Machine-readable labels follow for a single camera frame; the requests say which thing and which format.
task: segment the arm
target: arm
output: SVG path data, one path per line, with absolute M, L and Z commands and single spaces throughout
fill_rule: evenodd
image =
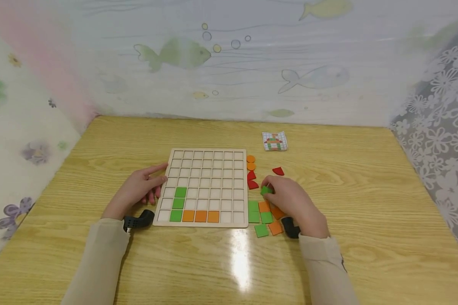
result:
M 264 195 L 265 199 L 300 226 L 300 250 L 309 274 L 312 304 L 358 305 L 338 242 L 329 233 L 326 217 L 305 190 L 291 179 L 275 176 L 267 176 L 262 186 L 274 189 L 274 194 Z
M 85 251 L 78 270 L 61 305 L 114 304 L 120 264 L 129 244 L 122 220 L 132 206 L 141 202 L 155 203 L 166 176 L 151 177 L 168 164 L 133 172 L 105 208 L 101 219 L 90 228 Z

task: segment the hand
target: hand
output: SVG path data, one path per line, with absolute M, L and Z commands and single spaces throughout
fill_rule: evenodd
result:
M 101 218 L 113 218 L 122 220 L 137 202 L 148 201 L 154 205 L 154 196 L 157 198 L 161 195 L 161 185 L 166 182 L 166 176 L 152 177 L 151 174 L 164 170 L 168 163 L 158 166 L 143 168 L 133 172 L 122 184 L 117 193 L 110 200 L 106 209 L 103 211 Z
M 302 235 L 316 238 L 331 236 L 326 217 L 297 182 L 285 177 L 267 176 L 261 186 L 275 190 L 274 194 L 268 193 L 263 197 L 295 219 Z

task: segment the right hand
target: right hand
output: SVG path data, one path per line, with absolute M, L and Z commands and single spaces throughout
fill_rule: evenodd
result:
M 302 235 L 316 238 L 331 236 L 326 217 L 297 182 L 285 177 L 267 176 L 261 186 L 275 190 L 274 194 L 267 193 L 263 197 L 295 219 Z

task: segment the wooden grid board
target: wooden grid board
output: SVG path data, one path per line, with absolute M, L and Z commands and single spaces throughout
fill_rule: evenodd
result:
M 248 227 L 246 150 L 173 148 L 153 225 Z

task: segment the fish drawing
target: fish drawing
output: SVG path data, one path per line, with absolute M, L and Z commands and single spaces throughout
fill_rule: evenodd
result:
M 172 38 L 162 46 L 159 55 L 150 47 L 136 44 L 134 49 L 138 51 L 140 61 L 149 61 L 151 72 L 161 69 L 161 64 L 167 64 L 183 69 L 194 69 L 206 62 L 212 55 L 197 42 L 187 38 Z
M 341 86 L 350 79 L 348 70 L 337 65 L 322 66 L 308 72 L 302 77 L 299 77 L 297 72 L 293 70 L 283 70 L 282 77 L 288 83 L 280 88 L 278 91 L 279 94 L 292 89 L 296 85 L 310 89 L 325 89 Z
M 201 92 L 201 91 L 197 91 L 197 92 L 193 93 L 193 97 L 196 100 L 203 100 L 203 99 L 206 99 L 209 96 L 207 94 Z
M 288 110 L 288 109 L 277 109 L 277 110 L 265 112 L 264 117 L 266 118 L 267 116 L 274 116 L 276 118 L 287 118 L 294 114 L 295 113 L 293 111 Z
M 322 0 L 319 3 L 304 3 L 304 13 L 299 21 L 312 15 L 319 19 L 331 19 L 342 16 L 352 10 L 350 0 Z

